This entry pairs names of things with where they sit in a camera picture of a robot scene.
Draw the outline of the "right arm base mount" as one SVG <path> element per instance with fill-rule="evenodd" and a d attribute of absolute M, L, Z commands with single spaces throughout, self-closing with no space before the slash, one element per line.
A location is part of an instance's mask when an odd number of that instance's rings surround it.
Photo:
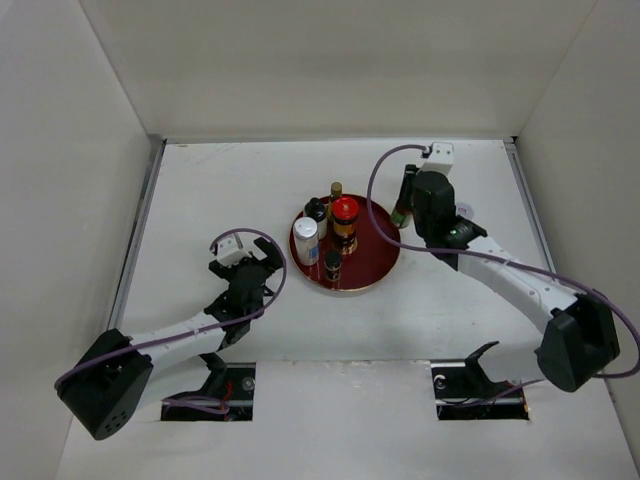
<path fill-rule="evenodd" d="M 515 383 L 494 382 L 479 360 L 498 341 L 486 343 L 464 359 L 434 360 L 431 376 L 435 409 L 440 421 L 529 420 L 522 390 L 497 398 Z"/>

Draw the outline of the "sauce bottle yellow cap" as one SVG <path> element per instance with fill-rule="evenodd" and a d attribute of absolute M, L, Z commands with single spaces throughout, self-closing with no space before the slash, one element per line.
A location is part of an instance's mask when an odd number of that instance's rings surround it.
<path fill-rule="evenodd" d="M 398 199 L 390 215 L 390 220 L 398 229 L 407 228 L 412 221 L 411 200 Z"/>

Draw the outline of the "small yellow label bottle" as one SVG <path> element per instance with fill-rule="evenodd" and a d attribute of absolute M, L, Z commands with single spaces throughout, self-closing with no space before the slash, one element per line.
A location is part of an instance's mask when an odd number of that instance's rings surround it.
<path fill-rule="evenodd" d="M 330 195 L 328 205 L 332 206 L 333 203 L 341 198 L 343 195 L 343 185 L 341 182 L 333 182 L 330 186 Z"/>

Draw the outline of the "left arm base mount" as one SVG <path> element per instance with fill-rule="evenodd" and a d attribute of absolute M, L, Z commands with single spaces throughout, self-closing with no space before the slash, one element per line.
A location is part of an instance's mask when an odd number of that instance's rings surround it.
<path fill-rule="evenodd" d="M 194 387 L 166 395 L 162 422 L 249 422 L 253 420 L 257 365 L 227 363 L 216 353 L 189 360 Z"/>

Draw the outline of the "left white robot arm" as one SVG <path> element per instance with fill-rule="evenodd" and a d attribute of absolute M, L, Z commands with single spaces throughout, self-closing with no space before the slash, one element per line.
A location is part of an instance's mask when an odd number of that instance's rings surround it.
<path fill-rule="evenodd" d="M 281 291 L 267 282 L 285 274 L 280 246 L 253 230 L 255 256 L 246 250 L 240 230 L 217 237 L 210 250 L 210 271 L 226 281 L 226 289 L 195 316 L 143 334 L 125 335 L 113 328 L 102 333 L 78 363 L 54 383 L 58 398 L 95 440 L 113 436 L 136 410 L 160 401 L 164 411 L 194 410 L 208 417 L 228 415 L 234 386 L 227 381 L 221 351 L 238 343 L 262 317 Z M 172 392 L 165 375 L 201 360 L 190 375 L 192 391 Z"/>

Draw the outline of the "jar silver lid red label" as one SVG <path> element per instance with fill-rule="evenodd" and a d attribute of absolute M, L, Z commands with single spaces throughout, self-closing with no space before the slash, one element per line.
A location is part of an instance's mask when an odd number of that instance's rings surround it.
<path fill-rule="evenodd" d="M 456 203 L 456 213 L 467 220 L 472 220 L 475 215 L 473 207 L 465 202 Z"/>

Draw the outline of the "small black cap spice jar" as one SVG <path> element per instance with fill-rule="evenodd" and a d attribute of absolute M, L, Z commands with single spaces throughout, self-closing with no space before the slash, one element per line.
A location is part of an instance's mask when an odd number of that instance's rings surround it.
<path fill-rule="evenodd" d="M 330 250 L 324 258 L 325 278 L 331 283 L 338 282 L 341 276 L 342 254 L 336 250 Z"/>

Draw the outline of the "white jar black pump lid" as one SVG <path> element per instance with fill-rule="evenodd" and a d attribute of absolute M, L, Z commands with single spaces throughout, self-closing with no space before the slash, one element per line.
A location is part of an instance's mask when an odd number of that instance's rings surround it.
<path fill-rule="evenodd" d="M 327 234 L 327 206 L 317 197 L 312 197 L 304 206 L 303 213 L 317 224 L 317 236 L 321 241 Z"/>

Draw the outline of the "jar with red lid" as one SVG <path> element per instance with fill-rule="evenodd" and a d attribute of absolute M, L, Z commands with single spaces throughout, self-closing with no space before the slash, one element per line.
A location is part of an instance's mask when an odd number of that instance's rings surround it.
<path fill-rule="evenodd" d="M 349 196 L 332 203 L 332 241 L 342 255 L 351 255 L 357 248 L 356 222 L 359 204 Z"/>

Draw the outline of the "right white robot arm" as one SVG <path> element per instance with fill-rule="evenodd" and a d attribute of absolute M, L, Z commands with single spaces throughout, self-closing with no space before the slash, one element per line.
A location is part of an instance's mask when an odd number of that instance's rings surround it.
<path fill-rule="evenodd" d="M 483 396 L 515 367 L 522 379 L 543 378 L 574 392 L 620 354 L 611 308 L 585 288 L 571 288 L 548 272 L 519 269 L 486 230 L 459 215 L 455 191 L 438 171 L 408 165 L 399 200 L 410 209 L 417 235 L 440 261 L 491 289 L 541 333 L 539 345 L 518 347 L 464 370 L 464 384 Z"/>

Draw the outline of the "white jar silver lid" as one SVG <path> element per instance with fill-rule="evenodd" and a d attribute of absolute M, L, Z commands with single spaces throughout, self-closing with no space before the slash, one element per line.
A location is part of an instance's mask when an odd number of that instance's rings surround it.
<path fill-rule="evenodd" d="M 292 228 L 296 256 L 304 266 L 312 266 L 318 262 L 318 225 L 309 217 L 295 220 Z"/>

